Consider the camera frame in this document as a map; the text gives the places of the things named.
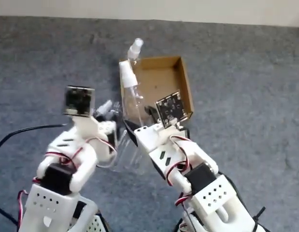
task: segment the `cardboard box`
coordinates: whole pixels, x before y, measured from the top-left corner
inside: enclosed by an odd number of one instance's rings
[[[190,85],[181,57],[143,58],[134,73],[138,79],[138,89],[143,95],[146,105],[155,108],[155,103],[158,100],[180,90],[187,116],[188,118],[192,116],[194,107]],[[124,97],[122,83],[121,96]]]

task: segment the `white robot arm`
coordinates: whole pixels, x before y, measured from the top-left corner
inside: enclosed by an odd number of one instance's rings
[[[185,201],[189,205],[183,215],[188,231],[266,232],[250,216],[216,162],[186,137],[179,123],[168,128],[157,123],[134,133],[138,147],[150,156],[160,175],[182,192],[175,204]]]
[[[98,206],[79,191],[101,162],[115,159],[116,122],[92,116],[93,89],[68,87],[73,127],[51,144],[37,169],[19,232],[108,232]]]

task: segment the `ventilation holes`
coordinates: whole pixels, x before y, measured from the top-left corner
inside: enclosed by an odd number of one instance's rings
[[[168,157],[167,161],[165,162],[165,166],[168,166],[170,164],[170,161],[171,161],[171,159],[170,159],[170,157]]]
[[[160,159],[161,159],[161,160],[164,158],[164,155],[165,155],[165,151],[162,151],[162,152],[161,152],[161,155],[160,155]]]

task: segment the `wire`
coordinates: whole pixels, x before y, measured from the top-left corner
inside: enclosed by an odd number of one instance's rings
[[[110,162],[109,165],[99,165],[99,164],[97,164],[97,167],[99,167],[99,168],[110,168],[110,167],[112,167],[113,164],[114,164],[114,162],[115,162],[115,160],[116,160],[116,157],[117,157],[117,151],[116,151],[116,149],[115,149],[109,142],[107,142],[107,141],[104,140],[104,139],[100,139],[100,138],[98,138],[98,137],[88,139],[88,140],[87,140],[87,143],[89,143],[91,140],[94,140],[94,139],[97,139],[97,140],[99,140],[101,143],[106,144],[106,145],[107,145],[107,146],[114,152],[113,160]]]
[[[49,151],[49,152],[46,152],[46,153],[45,153],[45,156],[59,156],[59,157],[61,157],[61,158],[65,158],[65,159],[68,160],[68,162],[71,162],[72,165],[73,165],[73,168],[74,168],[75,170],[77,170],[77,167],[76,167],[74,161],[72,160],[73,158],[70,158],[69,156],[67,156],[67,155],[65,155],[65,154],[63,154],[63,153],[55,152],[55,151]]]
[[[54,124],[54,125],[43,125],[43,126],[37,126],[37,127],[28,127],[28,128],[23,128],[14,132],[9,133],[6,135],[1,141],[0,141],[0,147],[12,136],[26,132],[26,131],[33,131],[33,130],[38,130],[38,129],[45,129],[45,128],[56,128],[56,127],[64,127],[66,124]]]
[[[106,140],[104,140],[104,139],[101,139],[101,138],[98,138],[98,137],[93,137],[93,138],[89,138],[89,139],[87,139],[86,141],[85,141],[85,143],[86,144],[88,144],[90,141],[92,141],[92,140],[98,140],[98,141],[100,141],[101,143],[104,143],[104,144],[106,144],[112,151],[114,151],[114,158],[113,158],[113,160],[111,161],[111,163],[109,164],[109,165],[106,165],[106,166],[102,166],[102,165],[96,165],[97,167],[100,167],[100,168],[109,168],[109,167],[111,167],[112,165],[113,165],[113,162],[115,161],[115,159],[116,159],[116,156],[117,156],[117,151],[116,151],[116,149],[109,143],[109,142],[107,142]],[[70,163],[70,162],[73,162],[73,159],[75,159],[75,157],[83,150],[84,148],[83,147],[80,147],[79,149],[77,149],[77,151],[74,153],[74,155],[71,157],[71,158],[69,158],[69,157],[66,157],[67,158],[67,160],[66,161],[63,161],[62,162],[62,164],[68,164],[68,163]]]
[[[191,225],[192,225],[192,227],[193,227],[194,232],[197,232],[197,229],[196,229],[196,227],[195,227],[194,224],[193,224],[193,221],[192,221],[192,219],[191,219],[191,217],[190,217],[190,214],[189,214],[188,210],[186,209],[186,207],[185,207],[185,205],[184,205],[183,203],[182,203],[182,207],[183,207],[184,211],[185,211],[186,214],[187,214],[187,217],[188,217],[188,219],[189,219],[189,221],[190,221],[190,223],[191,223]]]
[[[23,214],[24,214],[24,208],[23,208],[23,203],[22,203],[22,196],[23,194],[28,195],[26,190],[21,190],[18,192],[17,195],[17,202],[18,202],[18,223],[17,223],[17,231],[19,231],[20,225],[22,224],[22,220],[23,220]]]
[[[187,230],[187,224],[186,223],[181,223],[179,225],[179,231],[180,232],[189,232],[189,230]]]
[[[191,197],[191,195],[186,195],[183,197],[179,197],[176,201],[175,201],[175,206],[179,206],[180,204],[183,204],[186,200],[188,200]]]
[[[5,218],[9,219],[14,225],[17,226],[17,220],[9,213],[5,212],[3,209],[0,208],[0,214]]]
[[[66,124],[54,124],[54,125],[42,125],[42,126],[36,126],[36,127],[29,127],[29,128],[23,128],[14,132],[9,133],[6,135],[1,141],[0,141],[0,148],[2,145],[9,140],[12,136],[20,134],[22,132],[26,131],[33,131],[33,130],[38,130],[38,129],[45,129],[45,128],[57,128],[57,127],[64,127]],[[17,220],[9,213],[4,211],[3,209],[0,208],[0,214],[10,220],[14,225],[17,225]]]
[[[178,168],[178,170],[182,173],[182,172],[186,171],[187,168],[190,167],[189,159],[188,159],[188,156],[187,156],[185,150],[184,150],[182,147],[180,147],[180,146],[178,145],[178,143],[176,143],[176,142],[173,140],[173,138],[177,138],[177,139],[185,140],[185,141],[191,141],[190,139],[187,139],[187,138],[185,138],[185,137],[178,136],[178,135],[171,135],[171,136],[170,136],[170,140],[171,140],[171,142],[172,142],[173,144],[175,144],[176,146],[178,146],[178,148],[182,151],[182,153],[183,153],[184,156],[185,156],[185,160],[181,160],[181,161],[176,162],[176,163],[173,164],[173,165],[169,168],[169,170],[167,171],[167,173],[166,173],[166,175],[165,175],[165,178],[166,178],[166,180],[167,180],[169,186],[172,186],[172,183],[171,183],[171,181],[169,180],[169,175],[170,175],[170,173],[172,172],[172,170],[173,170],[174,168]],[[178,165],[180,165],[180,164],[183,164],[184,167],[183,167],[183,168],[179,168]]]

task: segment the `gray carpet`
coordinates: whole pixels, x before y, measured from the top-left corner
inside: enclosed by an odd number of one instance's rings
[[[182,55],[195,113],[192,139],[237,184],[272,232],[299,232],[299,29],[164,21],[0,17],[0,139],[66,122],[68,84],[119,99],[117,61],[135,37],[143,56]],[[17,215],[43,153],[61,129],[24,133],[0,150],[0,206]],[[114,232],[170,232],[178,192],[158,174],[97,170],[82,194]],[[15,227],[0,215],[0,232]]]

